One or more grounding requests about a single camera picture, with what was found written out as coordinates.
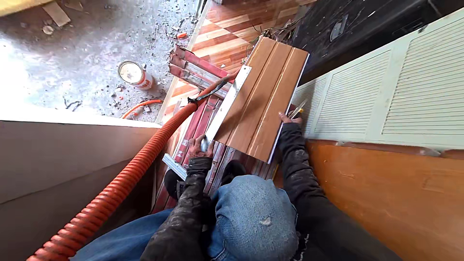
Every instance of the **white paint bucket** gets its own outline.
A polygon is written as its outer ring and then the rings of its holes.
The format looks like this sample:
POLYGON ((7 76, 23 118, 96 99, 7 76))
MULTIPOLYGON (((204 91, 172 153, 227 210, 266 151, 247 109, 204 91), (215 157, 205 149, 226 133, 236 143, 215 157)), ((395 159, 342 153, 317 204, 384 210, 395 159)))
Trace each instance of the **white paint bucket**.
POLYGON ((141 90, 150 89, 155 82, 153 75, 133 61, 123 61, 118 66, 117 73, 123 81, 141 90))

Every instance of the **orange hose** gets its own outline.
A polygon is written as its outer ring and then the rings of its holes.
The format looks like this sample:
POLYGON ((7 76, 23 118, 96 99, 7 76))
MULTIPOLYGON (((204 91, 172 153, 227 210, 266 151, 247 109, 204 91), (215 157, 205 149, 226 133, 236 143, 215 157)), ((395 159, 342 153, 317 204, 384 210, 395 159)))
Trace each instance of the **orange hose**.
MULTIPOLYGON (((211 92, 222 81, 235 79, 238 71, 215 82, 199 96, 211 92)), ((198 101, 200 106, 205 99, 198 101)), ((80 213, 39 248, 27 261, 67 261, 110 217, 147 171, 174 131, 198 108, 187 104, 170 118, 135 155, 127 166, 80 213)))
POLYGON ((162 100, 148 100, 146 102, 139 103, 136 106, 130 108, 130 110, 128 110, 126 113, 124 113, 124 115, 121 118, 125 119, 127 116, 129 116, 129 114, 131 112, 133 112, 135 109, 137 109, 140 106, 144 106, 144 105, 152 104, 152 103, 162 103, 162 102, 163 102, 162 100))

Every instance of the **ripped jeans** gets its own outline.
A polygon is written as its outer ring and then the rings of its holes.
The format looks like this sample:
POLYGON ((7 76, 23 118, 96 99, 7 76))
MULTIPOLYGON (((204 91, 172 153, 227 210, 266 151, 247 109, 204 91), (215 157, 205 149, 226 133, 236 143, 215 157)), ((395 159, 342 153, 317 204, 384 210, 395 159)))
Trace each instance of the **ripped jeans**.
MULTIPOLYGON (((213 197, 216 226, 208 238, 213 260, 290 260, 298 247, 296 210, 271 180, 238 176, 213 197)), ((72 261, 136 261, 172 209, 116 228, 79 250, 72 261)))

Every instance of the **dark floor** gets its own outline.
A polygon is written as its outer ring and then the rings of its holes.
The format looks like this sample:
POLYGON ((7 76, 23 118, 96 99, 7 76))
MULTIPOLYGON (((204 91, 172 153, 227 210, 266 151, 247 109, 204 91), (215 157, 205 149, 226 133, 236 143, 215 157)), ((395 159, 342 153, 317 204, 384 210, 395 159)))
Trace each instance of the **dark floor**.
MULTIPOLYGON (((71 22, 61 29, 53 24, 52 35, 42 32, 51 18, 41 7, 0 18, 0 102, 65 110, 64 100, 82 101, 75 111, 119 117, 143 98, 164 99, 173 78, 168 52, 178 33, 172 26, 191 37, 197 1, 81 0, 83 12, 58 3, 71 22), (124 60, 146 64, 155 81, 166 84, 148 91, 125 84, 117 74, 124 60)), ((154 122, 160 106, 150 105, 152 111, 136 119, 154 122)))

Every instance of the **white slatted panel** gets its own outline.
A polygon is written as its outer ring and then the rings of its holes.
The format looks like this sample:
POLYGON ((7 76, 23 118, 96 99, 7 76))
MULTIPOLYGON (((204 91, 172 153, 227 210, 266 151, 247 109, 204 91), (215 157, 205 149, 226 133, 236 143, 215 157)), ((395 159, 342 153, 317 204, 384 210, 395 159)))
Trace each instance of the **white slatted panel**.
POLYGON ((463 27, 411 41, 382 133, 464 135, 463 27))
POLYGON ((365 133, 389 60, 385 51, 335 73, 315 133, 365 133))
POLYGON ((309 83, 309 85, 304 85, 300 88, 297 88, 291 103, 295 106, 299 106, 301 102, 303 102, 306 98, 308 101, 303 106, 303 113, 302 113, 302 130, 303 133, 309 133, 311 130, 311 124, 314 120, 314 116, 316 115, 316 110, 319 105, 319 101, 321 100, 322 91, 324 90, 324 86, 326 83, 325 77, 317 78, 309 83))

